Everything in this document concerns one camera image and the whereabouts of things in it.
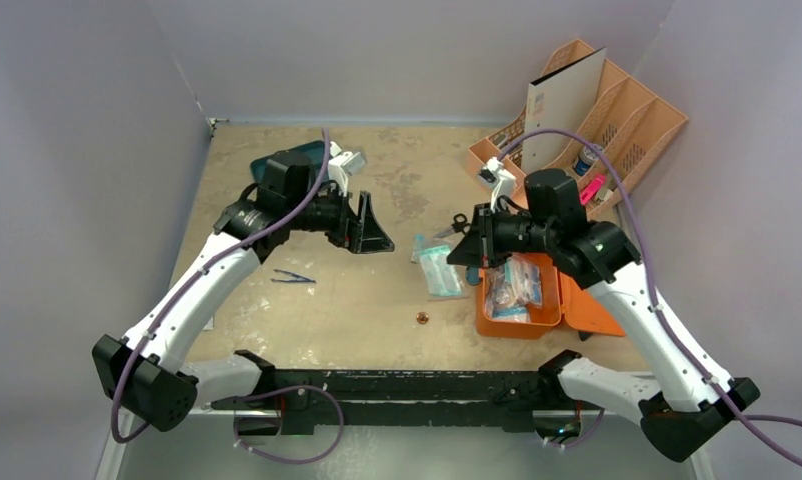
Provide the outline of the black handled bandage scissors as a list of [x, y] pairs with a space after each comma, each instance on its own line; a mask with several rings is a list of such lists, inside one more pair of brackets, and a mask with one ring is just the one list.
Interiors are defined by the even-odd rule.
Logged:
[[463, 213], [455, 214], [450, 225], [433, 235], [434, 239], [444, 239], [458, 233], [466, 233], [470, 226], [468, 217]]

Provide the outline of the white gloves bag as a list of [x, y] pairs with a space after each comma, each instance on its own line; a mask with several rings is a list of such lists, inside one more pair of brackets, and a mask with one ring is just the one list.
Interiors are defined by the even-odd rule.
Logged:
[[530, 321], [527, 305], [513, 302], [509, 284], [504, 274], [504, 266], [487, 272], [487, 292], [484, 311], [495, 322], [525, 324]]

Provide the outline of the teal sachet strip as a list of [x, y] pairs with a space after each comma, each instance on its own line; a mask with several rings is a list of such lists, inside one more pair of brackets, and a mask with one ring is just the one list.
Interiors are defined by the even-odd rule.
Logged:
[[428, 247], [428, 238], [423, 234], [416, 234], [413, 241], [411, 262], [418, 264], [422, 252]]

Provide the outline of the alcohol wipes bag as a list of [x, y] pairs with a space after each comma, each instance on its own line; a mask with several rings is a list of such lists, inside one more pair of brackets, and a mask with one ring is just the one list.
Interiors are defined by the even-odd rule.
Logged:
[[504, 274], [514, 303], [543, 305], [541, 270], [536, 264], [524, 257], [512, 256], [504, 266]]

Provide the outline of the blue plastic tweezers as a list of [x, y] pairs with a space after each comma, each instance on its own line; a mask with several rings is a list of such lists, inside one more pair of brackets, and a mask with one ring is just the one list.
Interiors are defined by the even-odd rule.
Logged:
[[293, 283], [293, 284], [315, 284], [316, 281], [304, 275], [283, 269], [274, 269], [275, 277], [271, 279], [274, 283]]

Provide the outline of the teal plastic tray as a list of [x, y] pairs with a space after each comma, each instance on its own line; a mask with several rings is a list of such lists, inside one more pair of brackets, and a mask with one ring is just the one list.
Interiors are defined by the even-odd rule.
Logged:
[[255, 183], [259, 183], [265, 174], [270, 162], [284, 166], [309, 166], [311, 185], [316, 179], [324, 155], [324, 142], [314, 140], [295, 147], [280, 150], [272, 154], [257, 158], [249, 164], [249, 171]]

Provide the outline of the adhesive bandages bag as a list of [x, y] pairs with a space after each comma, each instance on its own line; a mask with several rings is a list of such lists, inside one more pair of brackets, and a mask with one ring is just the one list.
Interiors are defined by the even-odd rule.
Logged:
[[420, 266], [428, 293], [437, 299], [462, 298], [463, 283], [456, 267], [447, 263], [451, 248], [444, 244], [435, 244], [418, 249], [413, 259]]

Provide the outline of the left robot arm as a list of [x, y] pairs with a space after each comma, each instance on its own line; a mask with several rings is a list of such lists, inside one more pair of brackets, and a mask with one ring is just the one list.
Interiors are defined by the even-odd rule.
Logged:
[[229, 397], [252, 409], [269, 405], [275, 382], [257, 356], [237, 353], [186, 366], [186, 355], [224, 300], [291, 232], [321, 232], [353, 254], [394, 250], [370, 193], [361, 191], [358, 206], [350, 205], [348, 181], [365, 164], [358, 151], [332, 152], [320, 165], [296, 150], [267, 157], [166, 296], [120, 338], [104, 335], [95, 343], [95, 368], [114, 407], [165, 432], [198, 405]]

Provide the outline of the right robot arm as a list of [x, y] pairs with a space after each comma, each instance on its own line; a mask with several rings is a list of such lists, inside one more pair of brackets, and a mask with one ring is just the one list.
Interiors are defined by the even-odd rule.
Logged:
[[687, 460], [757, 400], [759, 389], [749, 378], [732, 377], [699, 346], [649, 286], [647, 262], [624, 231], [588, 219], [572, 176], [539, 170], [525, 178], [524, 190], [527, 208], [518, 213], [476, 205], [448, 264], [493, 269], [513, 254], [548, 256], [615, 319], [653, 377], [642, 380], [564, 351], [539, 370], [541, 399], [613, 412], [638, 425], [667, 459]]

